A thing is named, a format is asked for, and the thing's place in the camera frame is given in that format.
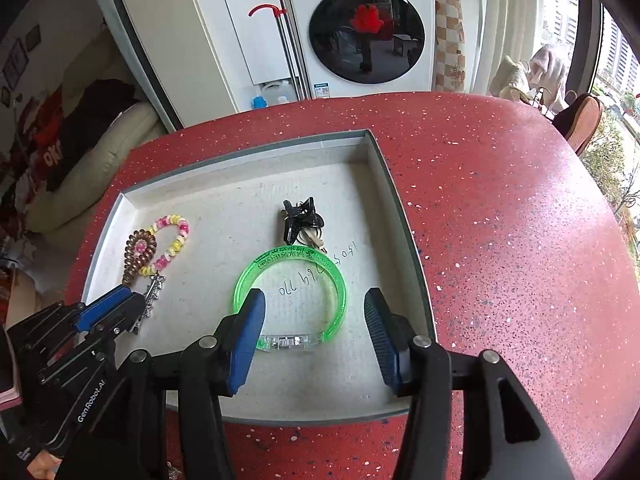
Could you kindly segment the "white detergent jug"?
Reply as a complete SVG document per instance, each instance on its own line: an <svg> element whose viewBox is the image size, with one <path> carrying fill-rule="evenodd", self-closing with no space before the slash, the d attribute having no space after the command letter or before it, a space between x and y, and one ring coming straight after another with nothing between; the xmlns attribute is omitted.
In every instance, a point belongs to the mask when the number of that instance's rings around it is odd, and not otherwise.
<svg viewBox="0 0 640 480"><path fill-rule="evenodd" d="M296 101L296 92L290 81L288 79L277 80L260 87L258 96L252 99L252 109L260 110Z"/></svg>

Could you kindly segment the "silver rhinestone hair clip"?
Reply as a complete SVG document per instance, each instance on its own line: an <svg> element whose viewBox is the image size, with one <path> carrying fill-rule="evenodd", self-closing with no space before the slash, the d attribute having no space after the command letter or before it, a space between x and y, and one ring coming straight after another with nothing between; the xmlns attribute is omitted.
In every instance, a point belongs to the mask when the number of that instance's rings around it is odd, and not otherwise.
<svg viewBox="0 0 640 480"><path fill-rule="evenodd" d="M160 298L160 292L163 289L165 281L166 278L159 273L153 274L150 277L148 287L145 289L145 292L143 294L145 304L144 310L142 312L142 315L140 315L137 318L137 321L134 322L134 326L132 326L132 329L130 330L131 333L135 335L140 333L143 321L151 316L153 304L158 298Z"/></svg>

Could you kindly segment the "orange wooden chair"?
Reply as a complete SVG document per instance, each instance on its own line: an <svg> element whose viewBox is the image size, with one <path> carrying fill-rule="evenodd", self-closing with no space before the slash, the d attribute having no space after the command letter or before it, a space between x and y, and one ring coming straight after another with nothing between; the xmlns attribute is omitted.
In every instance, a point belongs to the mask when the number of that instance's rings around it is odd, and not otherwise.
<svg viewBox="0 0 640 480"><path fill-rule="evenodd" d="M603 107L590 93L583 93L552 119L554 128L577 156L582 154L600 125Z"/></svg>

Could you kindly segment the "cream leather sofa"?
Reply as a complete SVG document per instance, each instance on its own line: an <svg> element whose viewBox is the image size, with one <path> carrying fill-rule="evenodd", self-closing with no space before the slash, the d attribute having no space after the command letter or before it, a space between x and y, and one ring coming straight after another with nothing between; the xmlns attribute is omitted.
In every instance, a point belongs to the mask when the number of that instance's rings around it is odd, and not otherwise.
<svg viewBox="0 0 640 480"><path fill-rule="evenodd" d="M109 32L91 40L64 70L62 107L64 118L79 103L89 84L97 79L119 79L136 87L139 100L121 112L96 146L82 156L60 187L49 192L47 182L26 209L26 229L49 234L67 228L96 204L129 153L167 133L156 110L137 86L116 42Z"/></svg>

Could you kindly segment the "wall picture frames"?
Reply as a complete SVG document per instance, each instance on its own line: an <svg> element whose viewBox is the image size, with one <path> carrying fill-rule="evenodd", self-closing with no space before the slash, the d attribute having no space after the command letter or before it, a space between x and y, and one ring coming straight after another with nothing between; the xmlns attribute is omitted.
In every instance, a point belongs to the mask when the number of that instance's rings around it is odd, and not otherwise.
<svg viewBox="0 0 640 480"><path fill-rule="evenodd" d="M4 84L1 87L1 103L5 107L11 106L12 92L16 89L29 63L29 52L38 47L40 42L40 26L35 25L24 38L17 38L9 50L6 62L2 67Z"/></svg>

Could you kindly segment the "black clothing on sofa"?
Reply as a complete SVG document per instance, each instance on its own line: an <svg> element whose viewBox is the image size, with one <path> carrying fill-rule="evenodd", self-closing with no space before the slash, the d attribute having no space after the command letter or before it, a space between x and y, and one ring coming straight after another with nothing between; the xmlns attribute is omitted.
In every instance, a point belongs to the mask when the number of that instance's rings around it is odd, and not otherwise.
<svg viewBox="0 0 640 480"><path fill-rule="evenodd" d="M97 79L88 85L58 130L62 158L54 165L52 174L46 177L49 192L60 187L70 170L96 146L116 117L139 102L135 93L133 84L119 79Z"/></svg>

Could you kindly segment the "grey jewelry tray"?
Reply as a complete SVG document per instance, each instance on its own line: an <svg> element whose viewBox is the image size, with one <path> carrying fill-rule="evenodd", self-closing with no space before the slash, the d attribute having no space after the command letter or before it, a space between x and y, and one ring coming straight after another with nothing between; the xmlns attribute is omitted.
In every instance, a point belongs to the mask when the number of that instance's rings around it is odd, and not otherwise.
<svg viewBox="0 0 640 480"><path fill-rule="evenodd" d="M370 131L317 134L199 162L121 192L108 214L82 300L122 280L127 237L165 214L186 219L186 244L136 334L116 356L159 356L213 333L237 287L266 298L258 349L225 418L333 424L408 410L378 368L364 297L379 289L412 328L434 334L430 295L408 220Z"/></svg>

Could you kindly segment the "red handled mop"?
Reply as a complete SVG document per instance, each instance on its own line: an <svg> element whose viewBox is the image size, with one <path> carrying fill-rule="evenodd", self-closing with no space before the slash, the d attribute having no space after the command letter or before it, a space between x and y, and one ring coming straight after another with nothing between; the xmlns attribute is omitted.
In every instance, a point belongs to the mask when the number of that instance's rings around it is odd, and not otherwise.
<svg viewBox="0 0 640 480"><path fill-rule="evenodd" d="M286 67L288 68L288 78L290 78L291 84L294 88L296 99L303 101L308 98L304 84L303 66L302 62L299 61L291 20L288 16L288 8L286 7L285 0L278 1L278 4L261 3L257 6L253 6L248 11L247 16L251 18L258 11L262 10L271 11L273 18L276 21Z"/></svg>

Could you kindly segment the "green translucent bangle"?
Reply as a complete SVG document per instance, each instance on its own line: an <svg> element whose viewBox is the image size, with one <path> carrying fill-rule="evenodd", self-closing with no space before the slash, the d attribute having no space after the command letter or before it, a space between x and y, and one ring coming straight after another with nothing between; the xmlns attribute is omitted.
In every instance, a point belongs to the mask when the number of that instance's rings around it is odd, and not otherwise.
<svg viewBox="0 0 640 480"><path fill-rule="evenodd" d="M336 264L323 252L281 246L263 252L235 283L231 312L238 313L250 290L265 296L260 351L312 350L340 331L347 312L347 286Z"/></svg>

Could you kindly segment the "pink white cloth pile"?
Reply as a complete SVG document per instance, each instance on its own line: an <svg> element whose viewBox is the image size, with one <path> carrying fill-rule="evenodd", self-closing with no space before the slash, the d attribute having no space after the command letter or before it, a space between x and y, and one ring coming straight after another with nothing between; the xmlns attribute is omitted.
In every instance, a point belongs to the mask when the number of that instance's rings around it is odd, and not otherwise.
<svg viewBox="0 0 640 480"><path fill-rule="evenodd" d="M552 113L559 113L568 107L567 76L563 50L544 44L529 60L514 61L506 55L491 79L488 92L496 98L527 102L541 92L542 105Z"/></svg>

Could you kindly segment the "gold bunny hair clip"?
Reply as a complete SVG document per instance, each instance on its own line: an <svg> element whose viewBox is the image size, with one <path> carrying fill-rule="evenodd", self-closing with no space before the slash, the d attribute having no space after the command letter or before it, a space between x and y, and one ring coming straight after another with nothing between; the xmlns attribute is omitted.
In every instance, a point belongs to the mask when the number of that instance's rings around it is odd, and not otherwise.
<svg viewBox="0 0 640 480"><path fill-rule="evenodd" d="M296 242L314 248L318 252L326 252L326 243L322 238L322 229L305 226L296 236Z"/></svg>

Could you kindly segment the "lower white washing machine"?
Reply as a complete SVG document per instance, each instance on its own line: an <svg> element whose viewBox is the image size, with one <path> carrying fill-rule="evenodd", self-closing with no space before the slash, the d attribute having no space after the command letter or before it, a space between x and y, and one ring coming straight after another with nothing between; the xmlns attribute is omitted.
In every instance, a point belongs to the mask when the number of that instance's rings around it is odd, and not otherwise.
<svg viewBox="0 0 640 480"><path fill-rule="evenodd" d="M315 99L431 90L435 0L288 0Z"/></svg>

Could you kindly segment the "red printed blanket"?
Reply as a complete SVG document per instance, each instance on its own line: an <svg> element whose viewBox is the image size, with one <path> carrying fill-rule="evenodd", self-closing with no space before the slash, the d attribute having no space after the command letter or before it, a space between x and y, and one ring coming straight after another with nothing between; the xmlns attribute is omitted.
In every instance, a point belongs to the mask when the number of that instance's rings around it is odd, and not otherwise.
<svg viewBox="0 0 640 480"><path fill-rule="evenodd" d="M14 240L26 230L26 209L41 191L61 158L60 131L64 120L62 86L32 96L17 113L12 106L14 136L1 161L1 232Z"/></svg>

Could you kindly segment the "black claw hair clip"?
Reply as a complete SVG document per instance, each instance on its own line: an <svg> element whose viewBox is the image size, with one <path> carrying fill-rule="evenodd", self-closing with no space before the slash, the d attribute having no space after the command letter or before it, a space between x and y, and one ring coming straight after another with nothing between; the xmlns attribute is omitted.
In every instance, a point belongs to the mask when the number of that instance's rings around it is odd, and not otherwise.
<svg viewBox="0 0 640 480"><path fill-rule="evenodd" d="M298 237L306 229L320 240L321 231L326 225L318 214L314 199L308 197L301 203L293 205L289 200L283 202L284 232L283 241L288 246L298 241Z"/></svg>

